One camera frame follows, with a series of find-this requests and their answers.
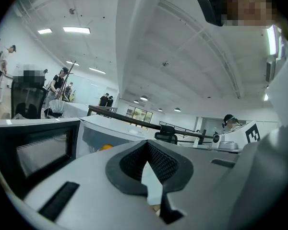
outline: white ceiling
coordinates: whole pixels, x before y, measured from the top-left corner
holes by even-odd
[[[151,14],[130,6],[136,1],[19,0],[16,4],[28,29],[56,58],[65,65],[66,60],[77,60],[76,70],[88,76],[95,74],[88,67],[105,71],[104,77],[117,83],[126,101],[146,95],[155,109],[169,111],[173,105],[183,110],[207,97],[262,102],[268,85],[265,30],[210,25],[197,0],[155,0],[155,7],[149,0],[142,5],[151,6]],[[74,15],[70,8],[76,9]],[[137,18],[134,11],[144,17]],[[65,33],[63,26],[89,27],[91,34]],[[53,33],[37,33],[45,28]]]
[[[51,51],[62,64],[77,61],[74,67],[89,76],[97,75],[117,83],[115,22],[118,0],[18,0],[27,29]],[[66,33],[63,27],[89,27],[91,33]],[[52,33],[37,31],[51,28]],[[89,67],[105,71],[102,75]]]

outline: black rubber pad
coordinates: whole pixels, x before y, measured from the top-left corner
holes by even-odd
[[[66,182],[40,209],[39,213],[47,219],[55,221],[79,186],[75,182]]]
[[[232,161],[227,161],[227,160],[222,160],[222,159],[213,159],[211,161],[211,163],[214,163],[214,164],[217,164],[217,165],[220,165],[220,166],[224,166],[224,167],[227,167],[227,168],[234,168],[235,166],[235,162],[232,162]]]

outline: window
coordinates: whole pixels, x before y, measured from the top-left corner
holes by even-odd
[[[150,123],[152,116],[153,116],[153,113],[130,105],[128,107],[126,116],[131,117],[131,118],[136,119],[136,120],[139,120],[139,121]]]

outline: cap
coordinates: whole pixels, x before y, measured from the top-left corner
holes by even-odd
[[[235,118],[232,114],[227,114],[224,117],[224,123],[226,124],[228,120]]]
[[[61,69],[61,71],[64,72],[65,74],[67,74],[69,70],[68,70],[67,67],[63,67],[63,68]]]

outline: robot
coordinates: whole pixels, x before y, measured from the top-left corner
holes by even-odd
[[[260,134],[256,122],[252,121],[225,134],[214,135],[208,148],[219,151],[241,152],[246,144],[257,141],[260,141]]]

